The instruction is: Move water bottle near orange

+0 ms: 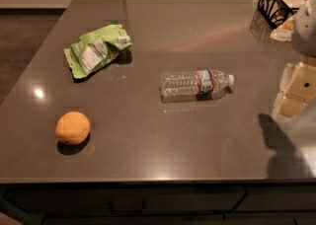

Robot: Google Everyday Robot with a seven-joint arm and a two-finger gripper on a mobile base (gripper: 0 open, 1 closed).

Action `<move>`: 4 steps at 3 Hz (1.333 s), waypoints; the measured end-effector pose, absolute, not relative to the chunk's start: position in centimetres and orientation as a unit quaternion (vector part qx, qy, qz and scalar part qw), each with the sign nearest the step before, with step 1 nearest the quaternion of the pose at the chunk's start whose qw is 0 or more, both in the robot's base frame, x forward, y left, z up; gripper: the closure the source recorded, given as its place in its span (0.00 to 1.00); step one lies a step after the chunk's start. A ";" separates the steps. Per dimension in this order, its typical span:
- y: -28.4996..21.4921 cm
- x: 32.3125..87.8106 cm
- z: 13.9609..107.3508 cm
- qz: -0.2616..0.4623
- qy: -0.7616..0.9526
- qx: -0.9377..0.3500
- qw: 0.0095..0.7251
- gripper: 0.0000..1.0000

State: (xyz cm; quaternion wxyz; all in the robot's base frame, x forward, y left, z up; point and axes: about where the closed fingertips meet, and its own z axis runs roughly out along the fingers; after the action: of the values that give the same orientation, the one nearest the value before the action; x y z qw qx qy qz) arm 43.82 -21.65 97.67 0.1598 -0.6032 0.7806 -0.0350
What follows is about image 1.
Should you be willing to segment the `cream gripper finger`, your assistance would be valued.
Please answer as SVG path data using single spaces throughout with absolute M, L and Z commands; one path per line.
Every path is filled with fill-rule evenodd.
M 305 107 L 306 104 L 304 102 L 288 98 L 283 93 L 278 93 L 276 95 L 274 108 L 278 114 L 286 117 L 296 117 L 304 110 Z
M 304 62 L 296 64 L 286 93 L 306 103 L 313 100 L 316 96 L 316 67 Z

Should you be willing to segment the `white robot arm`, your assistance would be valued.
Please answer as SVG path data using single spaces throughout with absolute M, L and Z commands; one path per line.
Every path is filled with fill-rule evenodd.
M 316 97 L 316 0 L 307 0 L 297 12 L 291 34 L 293 48 L 304 55 L 297 64 L 283 70 L 275 111 L 296 117 Z

